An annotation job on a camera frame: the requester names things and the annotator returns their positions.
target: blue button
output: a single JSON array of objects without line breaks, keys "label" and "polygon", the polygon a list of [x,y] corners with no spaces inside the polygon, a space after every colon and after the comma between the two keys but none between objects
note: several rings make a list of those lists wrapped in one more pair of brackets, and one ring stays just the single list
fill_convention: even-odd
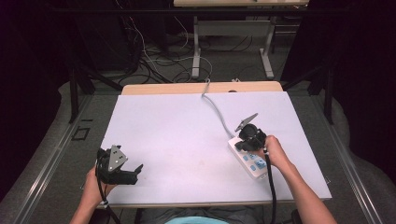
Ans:
[{"label": "blue button", "polygon": [[248,154],[250,156],[251,159],[256,159],[257,155],[253,155],[253,154]]},{"label": "blue button", "polygon": [[254,163],[256,163],[256,165],[257,165],[257,167],[259,167],[259,169],[262,169],[267,165],[263,159],[256,160],[256,161],[254,161]]}]

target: person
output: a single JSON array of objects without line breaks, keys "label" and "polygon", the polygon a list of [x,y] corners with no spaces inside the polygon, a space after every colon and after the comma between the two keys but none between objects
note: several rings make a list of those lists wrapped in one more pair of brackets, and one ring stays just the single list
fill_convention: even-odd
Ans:
[{"label": "person", "polygon": [[[269,153],[269,158],[272,163],[283,175],[286,182],[289,185],[290,192],[293,196],[293,199],[296,203],[300,218],[304,224],[311,223],[321,223],[321,224],[331,224],[336,223],[332,213],[323,203],[323,201],[318,197],[318,195],[305,183],[300,173],[298,172],[296,166],[289,160],[282,146],[280,145],[278,139],[273,135],[269,135],[265,139],[265,146]],[[254,152],[256,155],[265,158],[263,150],[258,150]],[[106,185],[102,183],[102,189],[106,189],[106,194],[108,194],[112,189],[114,189],[115,185]],[[102,197],[99,193],[99,188],[97,185],[97,179],[95,176],[94,168],[92,168],[86,178],[86,183],[84,187],[84,191],[81,196],[80,203],[78,205],[78,209],[73,215],[70,223],[72,224],[82,224],[89,223],[91,216],[93,214],[96,206],[102,201]],[[206,208],[210,212],[204,214],[213,214],[213,208]],[[255,211],[254,206],[247,206],[247,209],[251,211]],[[168,223],[182,223],[178,220],[179,217],[168,216],[171,220]],[[188,223],[198,223],[194,222],[192,218],[197,218],[197,216],[185,219]],[[227,223],[224,221],[216,222],[212,217],[202,217],[207,218],[206,220],[201,220],[200,223]]]}]

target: wire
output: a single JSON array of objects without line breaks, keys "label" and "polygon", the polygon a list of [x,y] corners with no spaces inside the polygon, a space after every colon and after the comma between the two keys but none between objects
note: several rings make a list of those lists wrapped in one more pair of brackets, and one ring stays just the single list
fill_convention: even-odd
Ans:
[{"label": "wire", "polygon": [[114,213],[114,211],[111,209],[110,204],[108,204],[108,200],[107,200],[107,198],[106,198],[106,188],[107,188],[107,185],[106,185],[106,187],[105,187],[105,192],[103,192],[103,189],[102,189],[102,181],[101,181],[100,175],[99,175],[99,166],[102,165],[102,159],[103,159],[104,156],[105,156],[105,155],[102,155],[102,156],[98,159],[98,161],[97,161],[97,163],[96,163],[96,168],[95,168],[96,180],[97,180],[97,183],[98,183],[98,188],[99,188],[100,195],[101,195],[101,197],[102,197],[102,201],[104,202],[105,209],[106,209],[107,212],[111,215],[111,217],[113,218],[113,220],[114,220],[117,224],[120,224],[119,218],[118,218],[117,215]]},{"label": "wire", "polygon": [[201,97],[206,98],[216,109],[216,112],[218,112],[219,118],[221,120],[221,124],[224,127],[225,132],[228,134],[230,138],[234,138],[235,136],[230,132],[230,130],[227,128],[227,125],[225,124],[224,117],[222,116],[221,112],[219,111],[218,107],[216,106],[215,102],[213,102],[208,96],[206,96],[207,88],[209,87],[210,79],[206,79],[206,85],[204,92],[201,94]]}]

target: hand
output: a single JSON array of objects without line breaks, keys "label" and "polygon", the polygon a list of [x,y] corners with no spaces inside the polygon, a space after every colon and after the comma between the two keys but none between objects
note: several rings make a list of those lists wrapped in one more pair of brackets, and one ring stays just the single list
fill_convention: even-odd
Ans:
[{"label": "hand", "polygon": [[[102,190],[108,195],[111,190],[113,190],[116,185],[107,185],[101,183]],[[87,173],[85,179],[84,191],[82,192],[81,200],[79,202],[78,209],[70,221],[71,224],[85,224],[89,223],[93,211],[102,201],[102,196],[99,191],[98,181],[95,175],[95,167]]]},{"label": "hand", "polygon": [[[290,167],[291,162],[275,136],[268,135],[265,138],[265,147],[268,150],[271,164],[278,168],[280,172]],[[260,149],[253,153],[265,159],[263,150]]]},{"label": "hand", "polygon": [[[113,190],[117,185],[102,184],[102,191],[106,196]],[[81,203],[87,206],[96,207],[102,201],[102,196],[99,191],[98,181],[95,175],[95,166],[87,173],[85,180],[84,191],[81,196]]]}]

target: metal stand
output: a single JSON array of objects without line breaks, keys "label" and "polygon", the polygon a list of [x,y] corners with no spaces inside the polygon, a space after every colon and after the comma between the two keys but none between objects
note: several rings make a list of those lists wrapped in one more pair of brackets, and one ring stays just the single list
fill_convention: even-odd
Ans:
[{"label": "metal stand", "polygon": [[198,21],[194,17],[194,58],[192,61],[192,78],[199,76],[201,49],[199,48],[200,35],[254,35],[265,36],[264,48],[260,49],[262,65],[268,79],[274,79],[274,73],[268,52],[276,25],[276,17],[269,21]]},{"label": "metal stand", "polygon": [[[334,47],[332,52],[328,54],[328,57],[323,60],[323,63],[313,68],[306,74],[297,77],[292,82],[283,86],[284,91],[299,83],[300,81],[315,76],[316,79],[313,81],[309,87],[310,94],[318,94],[318,92],[323,88],[326,82],[326,97],[325,97],[325,115],[328,121],[332,123],[332,78],[333,69],[336,65],[337,60],[341,56],[343,48],[346,46],[351,33],[353,31],[353,24],[357,21],[358,13],[360,12],[360,7],[347,7],[347,8],[323,8],[323,9],[285,9],[285,8],[154,8],[154,9],[81,9],[81,8],[54,8],[47,5],[47,8],[59,14],[79,14],[79,15],[136,15],[136,16],[227,16],[227,15],[246,15],[246,16],[298,16],[298,17],[339,17],[345,16],[352,12],[350,9],[354,9],[353,13],[349,14],[348,20],[345,22],[345,29],[340,32],[336,37]],[[194,21],[194,29],[198,29],[198,20]],[[194,35],[194,64],[193,69],[195,76],[198,75],[198,65],[199,65],[199,46],[198,46],[198,35]]]}]

